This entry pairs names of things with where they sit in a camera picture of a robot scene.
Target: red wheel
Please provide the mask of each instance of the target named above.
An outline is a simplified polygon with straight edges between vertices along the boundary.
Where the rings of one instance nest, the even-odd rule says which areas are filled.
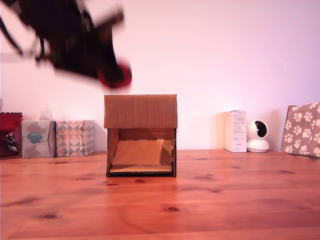
[[[116,82],[113,86],[108,81],[106,76],[104,75],[103,71],[98,68],[97,69],[97,75],[100,82],[107,88],[113,88],[113,89],[119,89],[129,86],[132,83],[132,71],[131,68],[124,63],[119,63],[118,67],[121,69],[124,80]]]

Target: white product box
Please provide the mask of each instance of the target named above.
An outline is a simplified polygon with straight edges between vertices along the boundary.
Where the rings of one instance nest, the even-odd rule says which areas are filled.
[[[233,153],[247,152],[246,111],[225,113],[225,149]]]

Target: red container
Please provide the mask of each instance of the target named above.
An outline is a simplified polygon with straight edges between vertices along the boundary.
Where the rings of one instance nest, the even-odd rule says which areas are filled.
[[[0,113],[0,157],[9,157],[18,154],[18,151],[11,150],[7,142],[7,135],[16,130],[22,121],[21,112]]]

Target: paw print pattern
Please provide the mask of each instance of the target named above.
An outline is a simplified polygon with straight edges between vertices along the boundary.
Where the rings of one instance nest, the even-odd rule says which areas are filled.
[[[294,148],[292,147],[292,145],[287,146],[287,147],[285,148],[285,152],[286,152],[286,153],[292,153],[293,150],[294,150]]]
[[[320,148],[316,147],[313,151],[313,153],[317,156],[320,157]]]
[[[315,127],[318,127],[318,126],[320,127],[320,119],[313,120],[311,123],[312,129],[314,129]]]
[[[295,146],[296,149],[298,149],[300,147],[300,143],[301,143],[300,139],[295,140],[294,146]]]
[[[302,146],[299,150],[299,153],[304,155],[309,154],[307,146],[306,145]]]
[[[299,125],[294,127],[293,132],[295,133],[295,135],[299,135],[302,133],[302,127],[300,127]]]
[[[314,139],[318,144],[320,144],[320,133],[314,135]]]
[[[293,108],[292,108],[292,111],[296,111],[296,110],[298,110],[299,109],[299,106],[294,106]]]
[[[293,141],[293,135],[288,133],[287,135],[284,135],[284,140],[289,144]]]
[[[311,112],[306,112],[305,115],[304,115],[304,120],[306,122],[311,122],[311,119],[313,118],[314,116],[312,116],[312,113]]]
[[[295,114],[294,114],[293,119],[295,119],[296,122],[300,122],[301,119],[302,119],[302,117],[303,117],[303,116],[302,116],[301,112],[299,112],[299,113],[295,113]]]
[[[311,129],[305,129],[304,132],[302,133],[302,137],[305,138],[310,138],[311,136]]]
[[[287,129],[287,130],[289,130],[291,127],[292,127],[292,125],[291,125],[292,123],[288,120],[288,121],[286,121],[286,124],[285,124],[285,129]]]
[[[318,104],[318,102],[312,103],[312,104],[309,106],[309,108],[310,108],[310,109],[313,109],[313,108],[315,108],[315,107],[317,106],[317,104]]]

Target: box opening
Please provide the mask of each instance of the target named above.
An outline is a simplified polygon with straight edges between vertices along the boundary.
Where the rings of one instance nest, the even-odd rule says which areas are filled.
[[[173,128],[108,129],[109,176],[121,174],[174,175]]]

